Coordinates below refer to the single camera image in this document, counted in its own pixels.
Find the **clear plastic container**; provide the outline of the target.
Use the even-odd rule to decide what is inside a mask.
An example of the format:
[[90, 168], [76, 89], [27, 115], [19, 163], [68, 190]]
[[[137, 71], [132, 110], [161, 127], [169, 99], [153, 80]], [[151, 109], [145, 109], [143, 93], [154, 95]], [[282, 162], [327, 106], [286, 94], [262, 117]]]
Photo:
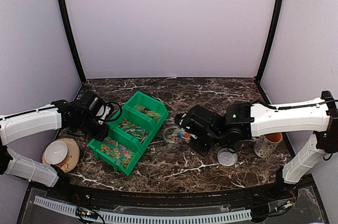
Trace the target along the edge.
[[167, 140], [166, 140], [167, 135], [173, 134], [174, 130], [177, 129], [177, 128], [179, 128], [179, 127], [171, 126], [171, 127], [164, 129], [163, 138], [166, 142], [167, 142]]

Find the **green three-compartment bin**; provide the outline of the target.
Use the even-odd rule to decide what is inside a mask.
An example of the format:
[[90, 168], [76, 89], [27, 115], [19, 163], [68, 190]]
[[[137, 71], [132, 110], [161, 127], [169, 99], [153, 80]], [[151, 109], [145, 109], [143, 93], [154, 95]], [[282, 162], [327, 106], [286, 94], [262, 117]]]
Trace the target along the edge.
[[[150, 117], [135, 110], [135, 105], [147, 107], [150, 110], [160, 113], [162, 117], [159, 121], [155, 122]], [[135, 137], [118, 128], [124, 118], [149, 132], [149, 135], [142, 143]], [[168, 110], [164, 103], [138, 91], [122, 106], [121, 116], [115, 115], [113, 121], [108, 123], [109, 133], [107, 137], [116, 140], [118, 143], [135, 152], [135, 156], [132, 158], [129, 165], [126, 168], [123, 168], [119, 163], [113, 161], [108, 155], [103, 153], [101, 151], [103, 142], [92, 139], [88, 144], [88, 147], [92, 149], [95, 158], [112, 166], [114, 171], [129, 176], [167, 118]]]

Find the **metal scoop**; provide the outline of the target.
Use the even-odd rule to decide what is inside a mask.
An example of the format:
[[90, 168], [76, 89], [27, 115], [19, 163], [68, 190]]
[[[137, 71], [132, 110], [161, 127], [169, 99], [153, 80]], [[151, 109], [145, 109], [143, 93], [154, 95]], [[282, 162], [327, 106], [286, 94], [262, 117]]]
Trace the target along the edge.
[[177, 143], [181, 141], [189, 143], [191, 140], [191, 135], [183, 129], [177, 128], [174, 130], [173, 134], [177, 135]]

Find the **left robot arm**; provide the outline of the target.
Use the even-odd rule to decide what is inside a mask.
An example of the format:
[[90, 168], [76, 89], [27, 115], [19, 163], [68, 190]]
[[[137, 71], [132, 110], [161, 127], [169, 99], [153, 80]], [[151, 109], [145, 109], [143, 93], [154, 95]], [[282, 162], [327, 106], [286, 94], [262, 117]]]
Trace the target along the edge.
[[60, 180], [62, 171], [53, 164], [42, 164], [21, 156], [8, 145], [38, 133], [62, 128], [77, 129], [98, 141], [108, 136], [112, 104], [91, 91], [74, 101], [57, 100], [40, 108], [1, 116], [1, 174], [37, 182], [53, 191], [63, 201], [74, 197], [74, 188]]

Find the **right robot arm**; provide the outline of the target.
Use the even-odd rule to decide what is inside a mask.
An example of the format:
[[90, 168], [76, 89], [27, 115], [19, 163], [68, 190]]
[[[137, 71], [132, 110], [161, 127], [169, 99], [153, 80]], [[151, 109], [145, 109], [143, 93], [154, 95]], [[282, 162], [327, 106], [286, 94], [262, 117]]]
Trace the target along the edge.
[[263, 102], [235, 104], [224, 116], [200, 105], [177, 114], [175, 123], [194, 135], [191, 147], [206, 155], [215, 145], [232, 148], [238, 141], [274, 133], [311, 131], [306, 145], [280, 171], [269, 194], [280, 200], [316, 163], [327, 154], [337, 153], [337, 100], [330, 91], [319, 98], [290, 104]]

